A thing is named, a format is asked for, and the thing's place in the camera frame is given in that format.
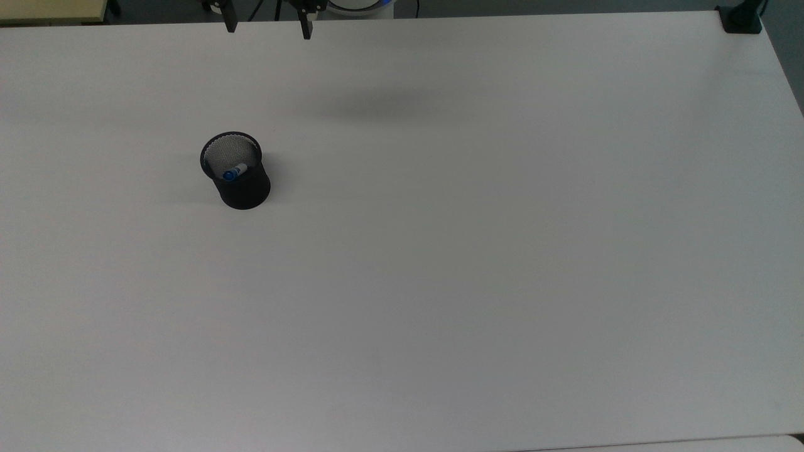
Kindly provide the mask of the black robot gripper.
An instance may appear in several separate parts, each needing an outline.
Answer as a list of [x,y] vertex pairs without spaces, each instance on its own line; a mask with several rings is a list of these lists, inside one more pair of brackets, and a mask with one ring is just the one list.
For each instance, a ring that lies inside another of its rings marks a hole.
[[[200,1],[207,4],[210,8],[223,11],[223,19],[229,33],[234,33],[238,25],[237,12],[232,1]],[[304,40],[312,38],[313,13],[324,11],[327,8],[327,1],[285,1],[299,12],[299,21]]]

